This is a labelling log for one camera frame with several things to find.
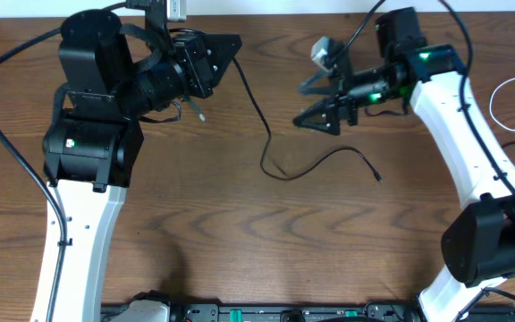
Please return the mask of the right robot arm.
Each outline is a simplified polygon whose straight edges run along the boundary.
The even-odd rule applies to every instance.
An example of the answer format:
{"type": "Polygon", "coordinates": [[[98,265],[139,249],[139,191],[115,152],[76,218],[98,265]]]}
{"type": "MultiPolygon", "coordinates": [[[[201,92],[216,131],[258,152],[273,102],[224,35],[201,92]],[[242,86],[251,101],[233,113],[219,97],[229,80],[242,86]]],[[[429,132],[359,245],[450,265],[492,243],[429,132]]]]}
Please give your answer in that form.
{"type": "Polygon", "coordinates": [[[443,269],[401,311],[405,321],[495,321],[500,311],[477,309],[515,277],[515,165],[474,99],[469,69],[449,44],[431,45],[411,7],[376,18],[384,64],[355,72],[346,43],[321,38],[311,58],[325,87],[314,80],[301,92],[319,101],[299,114],[300,128],[337,135],[355,124],[359,109],[401,99],[405,112],[425,124],[458,192],[461,213],[441,241],[443,269]]]}

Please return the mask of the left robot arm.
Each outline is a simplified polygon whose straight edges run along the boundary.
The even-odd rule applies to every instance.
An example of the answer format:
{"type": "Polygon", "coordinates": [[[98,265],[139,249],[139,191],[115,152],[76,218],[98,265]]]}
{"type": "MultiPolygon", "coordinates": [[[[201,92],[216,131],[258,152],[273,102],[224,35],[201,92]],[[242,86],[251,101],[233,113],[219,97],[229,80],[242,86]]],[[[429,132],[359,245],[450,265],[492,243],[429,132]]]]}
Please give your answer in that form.
{"type": "Polygon", "coordinates": [[[46,243],[35,321],[97,321],[114,224],[152,111],[207,98],[241,48],[237,34],[172,37],[166,11],[125,24],[106,9],[67,18],[59,58],[67,82],[43,139],[46,243]]]}

